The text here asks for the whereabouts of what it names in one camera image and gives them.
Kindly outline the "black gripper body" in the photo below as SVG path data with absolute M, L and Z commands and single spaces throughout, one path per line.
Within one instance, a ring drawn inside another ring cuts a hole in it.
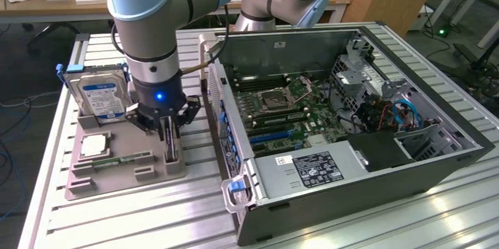
M 159 83 L 143 82 L 133 78 L 139 111 L 148 116 L 157 111 L 160 116 L 176 115 L 187 103 L 181 86 L 181 71 Z

